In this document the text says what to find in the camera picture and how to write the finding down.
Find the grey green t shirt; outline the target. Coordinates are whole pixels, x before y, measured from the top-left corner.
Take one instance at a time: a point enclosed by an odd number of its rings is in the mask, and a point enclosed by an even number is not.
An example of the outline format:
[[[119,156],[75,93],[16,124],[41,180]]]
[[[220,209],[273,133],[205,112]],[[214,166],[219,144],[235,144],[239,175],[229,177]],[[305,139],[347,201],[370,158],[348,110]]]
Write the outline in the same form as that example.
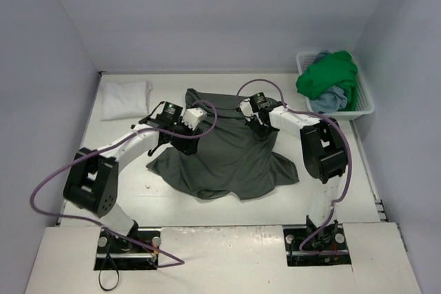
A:
[[[189,88],[185,103],[210,102],[202,130],[215,128],[198,142],[196,154],[186,156],[173,147],[166,148],[147,169],[160,176],[174,189],[202,200],[233,193],[240,200],[260,198],[278,185],[299,181],[295,164],[273,151],[277,134],[259,140],[236,112],[237,99],[228,94],[209,94]]]

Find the white t shirt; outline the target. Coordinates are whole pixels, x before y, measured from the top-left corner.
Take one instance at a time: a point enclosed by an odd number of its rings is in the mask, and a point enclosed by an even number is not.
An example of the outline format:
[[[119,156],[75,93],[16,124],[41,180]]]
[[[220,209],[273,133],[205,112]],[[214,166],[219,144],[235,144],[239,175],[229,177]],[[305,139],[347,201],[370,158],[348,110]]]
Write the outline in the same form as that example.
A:
[[[147,115],[152,90],[149,81],[107,82],[101,89],[102,121]]]

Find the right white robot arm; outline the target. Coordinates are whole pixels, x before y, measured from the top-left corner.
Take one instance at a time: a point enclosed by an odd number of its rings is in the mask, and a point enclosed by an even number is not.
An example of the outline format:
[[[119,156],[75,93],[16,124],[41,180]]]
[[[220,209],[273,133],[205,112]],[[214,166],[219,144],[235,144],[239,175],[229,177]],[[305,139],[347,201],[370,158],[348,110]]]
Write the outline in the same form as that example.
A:
[[[242,100],[236,111],[259,138],[282,131],[300,141],[303,164],[315,180],[305,239],[313,247],[322,246],[330,237],[326,226],[334,219],[334,200],[348,165],[344,141],[335,129],[337,122],[300,114],[280,101],[271,102],[262,92]]]

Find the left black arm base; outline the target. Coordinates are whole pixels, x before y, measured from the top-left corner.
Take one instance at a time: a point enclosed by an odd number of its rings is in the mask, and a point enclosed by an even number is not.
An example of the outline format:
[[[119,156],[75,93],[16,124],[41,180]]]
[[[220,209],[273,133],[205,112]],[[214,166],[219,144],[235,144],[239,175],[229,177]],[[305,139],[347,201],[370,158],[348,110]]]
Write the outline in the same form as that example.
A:
[[[152,249],[117,238],[102,229],[96,246],[94,270],[155,270],[158,266],[158,255]]]

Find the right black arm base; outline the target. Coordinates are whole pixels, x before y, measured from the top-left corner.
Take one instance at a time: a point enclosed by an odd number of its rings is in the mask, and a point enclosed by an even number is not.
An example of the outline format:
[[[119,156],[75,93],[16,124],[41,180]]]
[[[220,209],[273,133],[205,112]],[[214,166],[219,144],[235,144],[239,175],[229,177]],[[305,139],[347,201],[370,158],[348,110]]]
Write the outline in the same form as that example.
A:
[[[287,266],[351,265],[345,232],[336,220],[300,247],[316,229],[309,218],[304,226],[283,226]]]

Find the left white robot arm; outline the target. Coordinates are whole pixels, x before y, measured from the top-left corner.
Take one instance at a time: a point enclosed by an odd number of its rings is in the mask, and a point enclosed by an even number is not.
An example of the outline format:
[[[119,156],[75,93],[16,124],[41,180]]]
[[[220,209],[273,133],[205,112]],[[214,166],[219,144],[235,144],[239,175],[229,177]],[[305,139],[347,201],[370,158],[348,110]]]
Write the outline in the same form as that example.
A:
[[[198,126],[207,112],[199,107],[183,109],[170,102],[161,102],[162,112],[149,114],[131,131],[98,150],[81,148],[78,160],[88,159],[71,167],[63,197],[99,219],[102,226],[116,232],[113,245],[127,253],[138,243],[138,223],[117,204],[119,174],[139,156],[153,153],[162,145],[171,144],[177,151],[190,156],[197,152]]]

